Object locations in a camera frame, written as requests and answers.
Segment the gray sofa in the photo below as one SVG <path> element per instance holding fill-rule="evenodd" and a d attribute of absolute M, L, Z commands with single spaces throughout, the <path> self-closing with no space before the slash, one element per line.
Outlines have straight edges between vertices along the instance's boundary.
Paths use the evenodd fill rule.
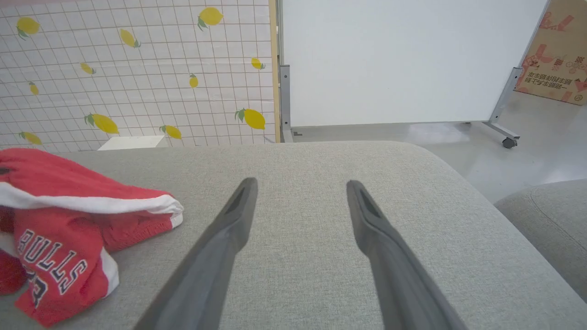
<path fill-rule="evenodd" d="M 477 190 L 407 143 L 334 142 L 64 154 L 185 207 L 172 232 L 113 254 L 120 286 L 55 329 L 130 329 L 245 177 L 259 193 L 222 329 L 380 329 L 345 184 L 360 180 L 470 329 L 586 329 L 587 304 Z M 0 298 L 2 327 L 40 329 Z"/>
<path fill-rule="evenodd" d="M 587 302 L 587 179 L 528 188 L 495 206 Z"/>

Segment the yellow lemon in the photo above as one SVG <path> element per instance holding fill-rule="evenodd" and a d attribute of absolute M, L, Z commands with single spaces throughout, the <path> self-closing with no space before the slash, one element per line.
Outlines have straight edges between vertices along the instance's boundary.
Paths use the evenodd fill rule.
<path fill-rule="evenodd" d="M 192 88 L 198 87 L 198 78 L 196 78 L 195 74 L 190 73 L 190 86 Z"/>
<path fill-rule="evenodd" d="M 120 39 L 122 39 L 125 44 L 131 46 L 132 48 L 141 47 L 141 43 L 138 40 L 134 40 L 133 35 L 125 29 L 120 29 Z"/>
<path fill-rule="evenodd" d="M 163 133 L 169 134 L 169 136 L 171 136 L 174 139 L 181 140 L 181 132 L 175 126 L 163 125 L 163 126 L 159 127 L 159 130 L 162 131 Z"/>
<path fill-rule="evenodd" d="M 96 73 L 96 70 L 90 68 L 90 66 L 85 63 L 80 63 L 80 66 L 82 67 L 82 70 L 84 70 L 86 73 L 89 73 L 91 75 Z"/>
<path fill-rule="evenodd" d="M 39 32 L 40 26 L 40 24 L 30 17 L 21 17 L 16 23 L 16 30 L 18 31 L 18 36 L 21 37 L 22 40 L 26 40 L 24 37 L 28 38 L 29 35 Z"/>
<path fill-rule="evenodd" d="M 28 142 L 31 142 L 32 144 L 43 144 L 41 142 L 41 139 L 39 139 L 38 136 L 34 135 L 33 133 L 29 133 L 29 132 L 20 132 L 18 133 L 18 135 L 23 138 L 26 139 Z"/>
<path fill-rule="evenodd" d="M 216 8 L 208 7 L 204 9 L 198 16 L 198 27 L 200 28 L 200 30 L 202 30 L 202 28 L 207 28 L 206 24 L 216 25 L 220 23 L 222 17 L 224 16 Z"/>
<path fill-rule="evenodd" d="M 86 124 L 90 124 L 94 127 L 98 127 L 103 132 L 108 134 L 119 134 L 118 126 L 112 121 L 112 119 L 99 115 L 97 113 L 91 113 L 83 118 Z"/>
<path fill-rule="evenodd" d="M 35 85 L 35 83 L 29 82 L 29 85 L 31 86 L 31 93 L 33 93 L 33 95 L 38 95 L 39 88 Z"/>
<path fill-rule="evenodd" d="M 241 120 L 245 119 L 247 124 L 254 129 L 264 130 L 265 129 L 265 118 L 263 115 L 253 109 L 241 109 L 234 113 L 234 119 L 238 118 Z"/>
<path fill-rule="evenodd" d="M 253 65 L 253 68 L 255 68 L 255 69 L 258 69 L 258 70 L 265 69 L 265 65 L 263 63 L 261 63 L 261 61 L 259 59 L 252 58 L 251 64 Z"/>

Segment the whiteboard stand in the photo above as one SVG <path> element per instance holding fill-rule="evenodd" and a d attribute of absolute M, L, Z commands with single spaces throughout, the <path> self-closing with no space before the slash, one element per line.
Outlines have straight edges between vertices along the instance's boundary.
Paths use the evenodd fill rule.
<path fill-rule="evenodd" d="M 280 112 L 281 112 L 281 142 L 293 142 L 293 137 L 298 135 L 297 132 L 292 131 L 291 129 L 291 92 L 290 92 L 290 67 L 289 65 L 285 64 L 284 59 L 284 16 L 283 16 L 283 0 L 273 0 L 276 3 L 276 11 L 277 11 L 277 43 L 278 43 L 278 89 L 279 89 L 279 104 L 280 104 Z M 534 40 L 536 33 L 538 32 L 541 19 L 544 17 L 548 5 L 551 0 L 546 0 L 544 7 L 542 8 L 542 14 L 538 18 L 538 22 L 535 25 L 534 31 L 532 32 L 531 38 L 528 41 L 528 45 L 526 50 L 524 51 L 524 55 L 519 62 L 518 67 L 512 68 L 512 71 L 506 81 L 506 84 L 501 92 L 501 95 L 495 105 L 495 108 L 488 118 L 487 121 L 482 121 L 485 125 L 492 128 L 493 130 L 503 134 L 505 136 L 505 140 L 502 141 L 502 145 L 505 148 L 513 148 L 518 145 L 518 140 L 520 136 L 505 127 L 499 125 L 497 120 L 501 116 L 504 108 L 507 105 L 507 102 L 514 91 L 515 85 L 517 83 L 518 78 L 523 73 L 523 68 L 521 67 L 524 62 L 524 56 L 528 53 L 528 50 Z"/>
<path fill-rule="evenodd" d="M 510 96 L 514 92 L 515 84 L 518 81 L 518 77 L 522 74 L 522 71 L 522 68 L 512 69 L 508 81 L 505 84 L 504 90 L 501 92 L 501 96 L 497 100 L 497 104 L 495 105 L 495 109 L 493 110 L 491 117 L 488 121 L 483 122 L 490 128 L 500 132 L 505 136 L 505 140 L 503 140 L 501 143 L 504 147 L 508 149 L 511 149 L 518 145 L 519 135 L 499 125 L 497 123 L 497 119 L 499 119 L 499 117 L 501 116 L 501 112 L 503 112 L 505 105 L 507 104 L 508 100 L 510 99 Z"/>
<path fill-rule="evenodd" d="M 505 136 L 505 140 L 501 143 L 505 148 L 511 149 L 518 145 L 519 135 L 508 130 L 497 123 L 497 120 L 501 116 L 501 113 L 505 109 L 505 106 L 510 99 L 510 96 L 514 92 L 514 87 L 518 81 L 518 77 L 522 74 L 522 68 L 513 68 L 507 83 L 504 86 L 504 90 L 501 92 L 501 96 L 495 105 L 491 117 L 486 122 L 483 122 L 488 127 L 496 130 Z M 289 65 L 279 65 L 279 109 L 281 111 L 281 137 L 284 143 L 293 142 L 294 136 L 298 135 L 297 132 L 293 132 L 291 129 L 291 116 L 290 116 L 290 103 L 289 103 Z"/>
<path fill-rule="evenodd" d="M 279 65 L 279 109 L 281 111 L 282 142 L 293 142 L 295 133 L 291 129 L 289 114 L 289 65 Z"/>

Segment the wall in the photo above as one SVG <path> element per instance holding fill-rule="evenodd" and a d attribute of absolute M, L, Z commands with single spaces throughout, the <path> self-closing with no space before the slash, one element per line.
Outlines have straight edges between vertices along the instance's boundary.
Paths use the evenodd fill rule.
<path fill-rule="evenodd" d="M 0 15 L 0 148 L 96 150 L 155 134 L 171 146 L 275 142 L 268 0 L 77 1 Z"/>

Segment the whiteboard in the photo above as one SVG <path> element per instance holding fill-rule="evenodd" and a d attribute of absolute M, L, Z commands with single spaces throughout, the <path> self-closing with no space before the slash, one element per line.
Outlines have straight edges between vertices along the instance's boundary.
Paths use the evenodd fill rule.
<path fill-rule="evenodd" d="M 487 121 L 547 0 L 283 0 L 291 126 Z"/>

